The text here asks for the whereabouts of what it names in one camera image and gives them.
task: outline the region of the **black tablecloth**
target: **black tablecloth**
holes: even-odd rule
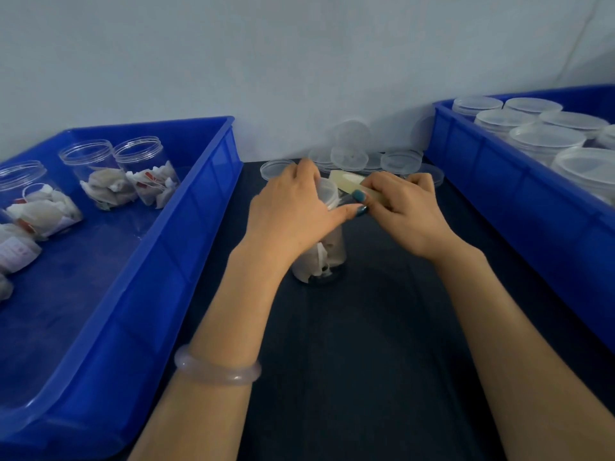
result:
[[[196,330],[245,232],[250,200],[266,183],[260,164],[243,168],[177,346]],[[486,254],[542,335],[615,412],[615,356],[448,181],[437,198],[453,230]],[[343,230],[342,278],[307,286],[289,272],[282,281],[239,459],[504,459],[463,333],[431,264],[398,247],[369,216]],[[158,396],[172,372],[169,364]]]

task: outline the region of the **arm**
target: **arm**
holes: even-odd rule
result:
[[[246,234],[190,344],[195,358],[227,368],[257,360],[275,292],[290,264],[360,205],[333,211],[318,200],[320,177],[308,160],[290,165],[256,196]],[[250,385],[205,385],[176,372],[130,461],[234,460]]]
[[[615,459],[615,418],[542,338],[483,253],[453,233],[431,176],[374,173],[364,184],[392,206],[367,198],[374,218],[431,260],[444,282],[508,459]]]

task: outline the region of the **blue crate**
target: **blue crate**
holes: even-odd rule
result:
[[[66,130],[11,160],[42,161],[85,219],[0,305],[0,459],[104,458],[138,433],[241,172],[233,120]],[[96,209],[58,151],[139,136],[160,138],[180,187],[161,211]]]
[[[497,95],[553,100],[615,122],[615,85]],[[435,103],[426,155],[615,352],[615,210]]]

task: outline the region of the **white wall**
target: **white wall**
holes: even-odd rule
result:
[[[244,161],[348,117],[422,147],[432,101],[613,81],[614,17],[614,0],[0,0],[0,158],[73,126],[222,114]]]

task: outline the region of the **bangle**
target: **bangle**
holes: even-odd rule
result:
[[[178,370],[202,384],[250,385],[261,376],[261,364],[258,361],[250,367],[229,369],[193,358],[188,352],[188,345],[183,345],[175,353],[175,365]]]

